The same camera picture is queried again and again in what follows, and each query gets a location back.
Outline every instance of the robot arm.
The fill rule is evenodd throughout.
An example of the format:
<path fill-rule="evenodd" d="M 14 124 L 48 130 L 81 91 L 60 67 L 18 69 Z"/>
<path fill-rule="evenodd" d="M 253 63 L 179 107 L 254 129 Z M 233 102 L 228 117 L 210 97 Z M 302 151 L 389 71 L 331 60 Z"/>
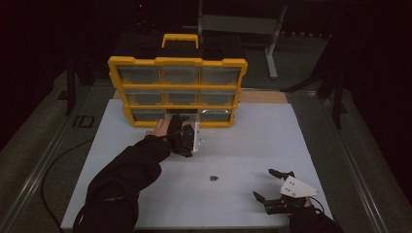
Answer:
<path fill-rule="evenodd" d="M 321 192 L 294 177 L 293 172 L 281 173 L 269 169 L 269 174 L 284 179 L 285 182 L 281 187 L 281 198 L 275 200 L 266 200 L 262 195 L 253 192 L 257 201 L 263 204 L 268 215 L 291 214 L 294 210 L 303 208 L 307 196 L 319 195 Z"/>

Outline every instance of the metal frame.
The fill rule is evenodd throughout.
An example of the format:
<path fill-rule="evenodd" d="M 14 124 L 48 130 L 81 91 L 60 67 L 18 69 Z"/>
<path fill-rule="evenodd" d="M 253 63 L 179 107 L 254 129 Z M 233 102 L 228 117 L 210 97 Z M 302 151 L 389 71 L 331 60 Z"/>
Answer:
<path fill-rule="evenodd" d="M 199 0 L 197 34 L 200 37 L 200 42 L 203 42 L 203 30 L 272 35 L 272 43 L 265 49 L 264 53 L 266 56 L 267 67 L 269 69 L 269 77 L 271 80 L 277 80 L 278 73 L 273 59 L 273 51 L 275 50 L 276 43 L 281 33 L 282 23 L 287 9 L 288 6 L 284 5 L 277 19 L 203 15 L 203 0 Z"/>
<path fill-rule="evenodd" d="M 332 109 L 328 100 L 321 101 L 322 109 L 327 118 L 328 125 L 333 129 L 335 137 L 339 140 L 341 148 L 344 150 L 344 160 L 348 167 L 350 176 L 354 181 L 355 188 L 358 191 L 360 200 L 363 203 L 364 210 L 370 220 L 370 224 L 373 228 L 373 232 L 384 233 L 390 232 L 387 224 L 382 219 L 382 213 L 378 209 L 376 200 L 373 198 L 372 192 L 368 186 L 368 183 L 365 181 L 361 168 L 358 166 L 352 151 L 349 148 L 348 143 L 345 140 L 345 136 L 337 128 L 332 117 L 330 117 L 330 111 Z"/>

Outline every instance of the yellow frame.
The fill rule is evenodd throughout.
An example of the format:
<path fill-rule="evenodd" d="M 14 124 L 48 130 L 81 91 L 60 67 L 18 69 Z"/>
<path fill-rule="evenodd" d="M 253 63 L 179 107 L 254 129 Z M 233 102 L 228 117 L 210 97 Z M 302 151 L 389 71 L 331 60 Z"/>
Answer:
<path fill-rule="evenodd" d="M 165 42 L 168 40 L 178 40 L 178 41 L 195 41 L 196 47 L 198 48 L 197 35 L 192 34 L 165 34 L 163 37 L 162 46 L 164 47 Z M 234 123 L 234 112 L 237 109 L 238 101 L 241 92 L 241 83 L 243 76 L 246 74 L 248 63 L 245 59 L 234 59 L 225 58 L 221 61 L 215 60 L 203 60 L 202 58 L 192 58 L 192 57 L 157 57 L 155 59 L 136 59 L 132 56 L 111 56 L 108 61 L 110 68 L 110 78 L 114 87 L 119 91 L 121 100 L 123 102 L 123 112 L 126 118 L 129 120 L 130 124 L 134 127 L 154 127 L 155 121 L 136 121 L 132 113 L 134 109 L 220 109 L 220 110 L 231 110 L 231 114 L 228 122 L 205 122 L 200 121 L 200 127 L 230 127 Z M 158 74 L 159 83 L 154 84 L 135 84 L 135 83 L 123 83 L 120 77 L 120 72 L 118 66 L 169 66 L 169 65 L 187 65 L 202 67 L 229 67 L 229 68 L 240 68 L 239 76 L 236 84 L 202 84 L 200 83 L 202 77 L 199 72 L 199 80 L 197 84 L 170 84 L 162 83 L 161 76 Z M 200 95 L 197 95 L 196 105 L 131 105 L 129 104 L 125 91 L 127 89 L 208 89 L 208 90 L 234 90 L 235 94 L 233 97 L 233 104 L 227 105 L 201 105 Z"/>

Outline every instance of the black sleeve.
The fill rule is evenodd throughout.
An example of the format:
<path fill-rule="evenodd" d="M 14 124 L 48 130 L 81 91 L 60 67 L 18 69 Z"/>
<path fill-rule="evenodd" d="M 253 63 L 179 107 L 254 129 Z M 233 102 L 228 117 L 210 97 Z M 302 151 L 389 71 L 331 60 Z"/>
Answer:
<path fill-rule="evenodd" d="M 132 232 L 139 215 L 138 194 L 159 177 L 159 163 L 169 155 L 168 143 L 153 135 L 127 147 L 89 184 L 74 232 Z"/>
<path fill-rule="evenodd" d="M 289 216 L 291 233 L 344 233 L 340 226 L 312 207 L 301 208 Z"/>

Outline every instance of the wire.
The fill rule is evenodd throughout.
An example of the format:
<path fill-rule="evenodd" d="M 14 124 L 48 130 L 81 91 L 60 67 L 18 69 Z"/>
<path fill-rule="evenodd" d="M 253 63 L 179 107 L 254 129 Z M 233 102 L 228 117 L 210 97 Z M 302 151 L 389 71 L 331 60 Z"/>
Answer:
<path fill-rule="evenodd" d="M 318 201 L 316 198 L 313 198 L 313 197 L 310 197 L 310 199 L 313 199 L 313 200 L 315 200 L 316 202 L 318 202 L 318 204 L 319 204 L 319 205 L 321 206 L 321 208 L 322 208 L 322 213 L 325 212 L 324 206 L 321 204 L 320 201 Z"/>
<path fill-rule="evenodd" d="M 52 212 L 51 208 L 49 207 L 48 202 L 46 201 L 46 197 L 45 197 L 45 190 L 44 190 L 44 189 L 45 189 L 46 176 L 48 175 L 48 173 L 49 173 L 49 171 L 51 170 L 52 166 L 53 166 L 60 158 L 62 158 L 64 155 L 66 155 L 67 153 L 71 152 L 72 150 L 75 150 L 75 149 L 77 149 L 77 148 L 79 148 L 79 147 L 81 147 L 81 146 L 83 146 L 83 145 L 85 145 L 85 144 L 93 141 L 93 139 L 94 139 L 94 137 L 91 138 L 91 139 L 88 139 L 88 140 L 86 140 L 86 141 L 84 141 L 84 142 L 82 142 L 82 143 L 80 143 L 80 144 L 78 144 L 78 145 L 76 145 L 76 146 L 74 146 L 74 147 L 72 147 L 71 149 L 69 149 L 69 150 L 63 152 L 61 155 L 59 155 L 59 156 L 51 163 L 51 165 L 49 165 L 48 170 L 46 171 L 45 175 L 44 175 L 43 178 L 42 178 L 41 187 L 40 187 L 40 193 L 41 193 L 41 197 L 42 197 L 42 202 L 43 202 L 46 210 L 48 211 L 49 215 L 51 216 L 54 224 L 57 226 L 57 228 L 58 228 L 58 230 L 59 230 L 60 233 L 64 233 L 63 230 L 60 228 L 60 222 L 58 221 L 57 217 L 56 217 L 56 216 L 54 215 L 54 213 Z"/>

